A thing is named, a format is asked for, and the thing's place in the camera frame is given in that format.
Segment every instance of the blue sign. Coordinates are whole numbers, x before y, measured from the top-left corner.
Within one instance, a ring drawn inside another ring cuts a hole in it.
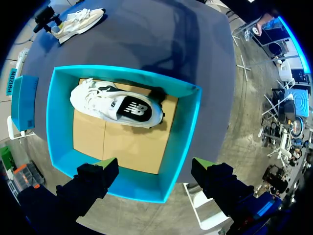
[[[6,95],[12,95],[13,83],[14,83],[16,71],[17,71],[17,69],[11,69],[11,71],[10,71],[10,75],[8,78],[8,84],[6,85]]]

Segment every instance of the cardboard box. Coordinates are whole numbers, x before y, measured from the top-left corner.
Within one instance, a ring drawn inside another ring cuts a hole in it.
[[[148,95],[148,89],[115,83],[122,90]],[[99,160],[112,157],[132,170],[158,174],[170,135],[178,98],[167,95],[162,102],[163,123],[150,129],[106,122],[74,110],[73,147]]]

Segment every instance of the table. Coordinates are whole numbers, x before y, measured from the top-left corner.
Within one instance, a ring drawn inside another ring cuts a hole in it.
[[[192,0],[86,1],[106,9],[106,19],[60,45],[38,33],[22,74],[39,77],[34,132],[46,140],[46,102],[54,67],[94,64],[156,72],[202,87],[201,108],[178,182],[195,182],[193,157],[216,161],[228,127],[235,82],[235,56],[227,17]]]

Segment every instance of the white shoe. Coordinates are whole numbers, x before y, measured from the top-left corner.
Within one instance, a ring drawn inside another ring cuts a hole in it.
[[[51,33],[59,39],[62,44],[75,34],[81,34],[93,27],[104,15],[105,9],[87,10],[83,9],[76,13],[68,14],[61,29],[54,26]]]
[[[81,113],[122,125],[151,128],[162,122],[162,108],[145,95],[118,89],[114,83],[92,78],[70,94],[73,107]]]

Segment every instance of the hand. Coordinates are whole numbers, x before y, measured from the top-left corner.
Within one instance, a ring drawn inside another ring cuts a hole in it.
[[[258,23],[256,23],[256,28],[258,29],[258,32],[259,32],[259,34],[257,34],[257,36],[260,37],[262,34],[262,25],[260,25],[258,22]]]

